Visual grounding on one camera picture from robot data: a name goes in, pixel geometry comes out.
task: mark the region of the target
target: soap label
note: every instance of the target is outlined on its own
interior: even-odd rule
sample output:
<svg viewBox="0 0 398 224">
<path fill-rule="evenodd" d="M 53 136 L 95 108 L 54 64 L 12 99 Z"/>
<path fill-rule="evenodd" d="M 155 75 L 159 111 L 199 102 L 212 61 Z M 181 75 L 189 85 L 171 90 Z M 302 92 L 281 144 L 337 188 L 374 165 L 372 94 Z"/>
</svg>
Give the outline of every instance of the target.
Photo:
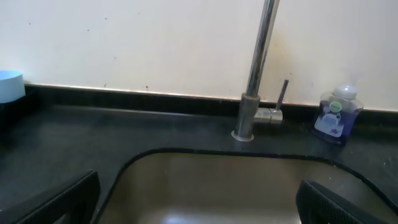
<svg viewBox="0 0 398 224">
<path fill-rule="evenodd" d="M 340 137 L 344 128 L 344 124 L 340 122 L 340 111 L 341 104 L 336 101 L 331 102 L 329 106 L 324 106 L 323 113 L 315 122 L 315 128 L 330 136 Z"/>
</svg>

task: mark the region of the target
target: light blue container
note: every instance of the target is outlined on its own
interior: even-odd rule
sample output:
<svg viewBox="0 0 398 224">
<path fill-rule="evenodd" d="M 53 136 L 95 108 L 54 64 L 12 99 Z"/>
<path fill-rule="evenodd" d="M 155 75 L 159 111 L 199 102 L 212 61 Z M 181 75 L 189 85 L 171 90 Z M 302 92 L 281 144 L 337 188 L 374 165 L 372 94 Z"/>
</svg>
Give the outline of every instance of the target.
<svg viewBox="0 0 398 224">
<path fill-rule="evenodd" d="M 25 96 L 22 72 L 0 70 L 0 103 L 8 103 Z"/>
</svg>

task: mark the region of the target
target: soap dispenser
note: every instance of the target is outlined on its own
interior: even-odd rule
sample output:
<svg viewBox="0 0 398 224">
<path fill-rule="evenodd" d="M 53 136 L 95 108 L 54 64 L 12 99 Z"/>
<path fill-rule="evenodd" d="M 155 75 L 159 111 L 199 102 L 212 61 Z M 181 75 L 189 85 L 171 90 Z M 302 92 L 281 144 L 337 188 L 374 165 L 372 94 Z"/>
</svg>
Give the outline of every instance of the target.
<svg viewBox="0 0 398 224">
<path fill-rule="evenodd" d="M 312 132 L 318 137 L 344 146 L 363 104 L 356 95 L 358 90 L 352 85 L 340 85 L 333 92 L 321 96 Z"/>
</svg>

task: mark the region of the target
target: bottle cap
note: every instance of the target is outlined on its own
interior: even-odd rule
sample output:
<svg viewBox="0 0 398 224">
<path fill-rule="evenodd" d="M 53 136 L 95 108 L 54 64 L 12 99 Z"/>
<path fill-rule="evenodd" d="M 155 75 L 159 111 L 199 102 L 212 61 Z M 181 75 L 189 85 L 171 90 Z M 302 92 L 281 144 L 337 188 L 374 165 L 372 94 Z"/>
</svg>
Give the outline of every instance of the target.
<svg viewBox="0 0 398 224">
<path fill-rule="evenodd" d="M 341 85 L 333 91 L 334 95 L 347 100 L 355 100 L 357 93 L 358 89 L 352 85 Z"/>
</svg>

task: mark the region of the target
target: sink basin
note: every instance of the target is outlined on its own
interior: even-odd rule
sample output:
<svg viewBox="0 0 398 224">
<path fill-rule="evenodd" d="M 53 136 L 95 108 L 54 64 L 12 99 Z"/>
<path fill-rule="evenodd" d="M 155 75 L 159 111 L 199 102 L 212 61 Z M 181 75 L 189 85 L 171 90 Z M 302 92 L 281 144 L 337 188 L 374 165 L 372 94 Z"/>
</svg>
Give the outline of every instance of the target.
<svg viewBox="0 0 398 224">
<path fill-rule="evenodd" d="M 158 153 L 130 165 L 99 223 L 300 223 L 302 179 L 322 184 L 388 223 L 397 215 L 335 166 L 298 159 Z"/>
</svg>

